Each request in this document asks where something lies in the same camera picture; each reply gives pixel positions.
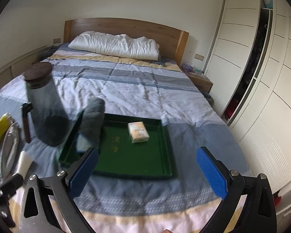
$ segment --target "white wardrobe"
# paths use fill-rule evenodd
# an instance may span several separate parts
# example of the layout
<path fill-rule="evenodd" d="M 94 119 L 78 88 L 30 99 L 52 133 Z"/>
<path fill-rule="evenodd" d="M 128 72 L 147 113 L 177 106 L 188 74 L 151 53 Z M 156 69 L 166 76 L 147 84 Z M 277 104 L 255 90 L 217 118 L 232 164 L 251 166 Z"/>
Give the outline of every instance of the white wardrobe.
<path fill-rule="evenodd" d="M 210 95 L 222 116 L 242 79 L 262 0 L 226 0 L 219 33 L 206 69 Z M 253 174 L 268 176 L 275 193 L 291 180 L 291 8 L 273 0 L 263 51 L 250 84 L 227 122 Z"/>

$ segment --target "rolled gray towel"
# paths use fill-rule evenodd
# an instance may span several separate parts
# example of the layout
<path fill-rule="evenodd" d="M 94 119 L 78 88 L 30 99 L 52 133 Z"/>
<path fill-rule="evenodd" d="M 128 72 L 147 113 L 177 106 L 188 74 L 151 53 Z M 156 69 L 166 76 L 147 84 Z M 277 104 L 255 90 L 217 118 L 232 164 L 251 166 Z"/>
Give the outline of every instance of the rolled gray towel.
<path fill-rule="evenodd" d="M 86 152 L 89 147 L 99 149 L 100 133 L 105 118 L 105 101 L 90 99 L 84 109 L 82 122 L 76 137 L 77 152 Z"/>

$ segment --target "screw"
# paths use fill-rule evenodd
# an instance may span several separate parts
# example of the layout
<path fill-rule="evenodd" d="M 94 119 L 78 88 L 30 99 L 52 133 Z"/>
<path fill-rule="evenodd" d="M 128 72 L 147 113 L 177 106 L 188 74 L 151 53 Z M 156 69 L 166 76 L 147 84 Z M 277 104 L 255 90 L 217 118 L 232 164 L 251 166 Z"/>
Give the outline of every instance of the screw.
<path fill-rule="evenodd" d="M 35 174 L 30 175 L 29 179 L 30 180 L 35 180 L 36 179 L 36 175 Z"/>
<path fill-rule="evenodd" d="M 238 176 L 238 172 L 236 170 L 231 170 L 230 174 L 232 174 L 232 176 Z"/>
<path fill-rule="evenodd" d="M 267 179 L 267 176 L 264 173 L 261 173 L 260 174 L 260 178 L 263 179 L 263 180 L 266 180 Z"/>
<path fill-rule="evenodd" d="M 65 171 L 64 170 L 59 170 L 58 172 L 57 172 L 57 176 L 58 177 L 61 177 L 61 176 L 64 176 L 65 175 Z"/>
<path fill-rule="evenodd" d="M 1 211 L 1 214 L 4 218 L 7 218 L 8 217 L 8 214 L 5 212 L 5 211 Z"/>

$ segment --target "headboard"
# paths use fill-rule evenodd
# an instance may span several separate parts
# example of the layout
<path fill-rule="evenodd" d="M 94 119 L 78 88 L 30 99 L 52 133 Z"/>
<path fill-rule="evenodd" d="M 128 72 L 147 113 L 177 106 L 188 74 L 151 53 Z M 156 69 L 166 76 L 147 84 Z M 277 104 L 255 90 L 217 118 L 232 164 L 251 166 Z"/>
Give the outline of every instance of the headboard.
<path fill-rule="evenodd" d="M 159 44 L 161 57 L 175 60 L 178 66 L 189 36 L 188 32 L 147 21 L 126 18 L 83 18 L 65 22 L 64 43 L 71 42 L 84 31 L 154 39 Z"/>

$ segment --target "small tissue packet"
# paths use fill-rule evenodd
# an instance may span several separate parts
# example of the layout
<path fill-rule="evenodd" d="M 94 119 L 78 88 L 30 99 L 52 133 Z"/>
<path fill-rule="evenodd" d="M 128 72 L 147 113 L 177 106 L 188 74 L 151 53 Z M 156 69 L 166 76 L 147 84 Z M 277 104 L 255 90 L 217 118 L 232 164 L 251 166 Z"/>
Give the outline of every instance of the small tissue packet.
<path fill-rule="evenodd" d="M 129 123 L 128 131 L 132 138 L 132 143 L 146 142 L 150 138 L 143 122 Z"/>

